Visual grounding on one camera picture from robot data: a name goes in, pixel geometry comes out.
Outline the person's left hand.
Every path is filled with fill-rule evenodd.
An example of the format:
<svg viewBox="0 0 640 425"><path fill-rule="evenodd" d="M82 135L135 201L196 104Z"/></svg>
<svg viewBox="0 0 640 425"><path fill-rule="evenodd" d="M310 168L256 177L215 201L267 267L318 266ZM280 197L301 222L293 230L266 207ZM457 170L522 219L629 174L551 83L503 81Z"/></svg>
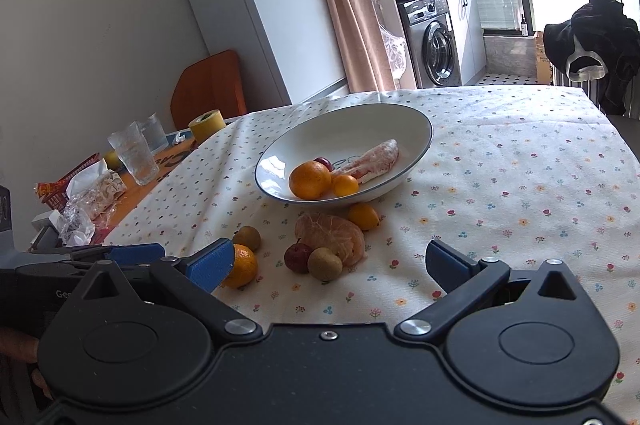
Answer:
<svg viewBox="0 0 640 425"><path fill-rule="evenodd" d="M38 347L39 341L37 338L14 330L1 329L1 355L8 356L13 360L24 362L26 364L36 364L38 360ZM49 387L37 368L32 372L32 381L42 390L43 394L47 398L52 399Z"/></svg>

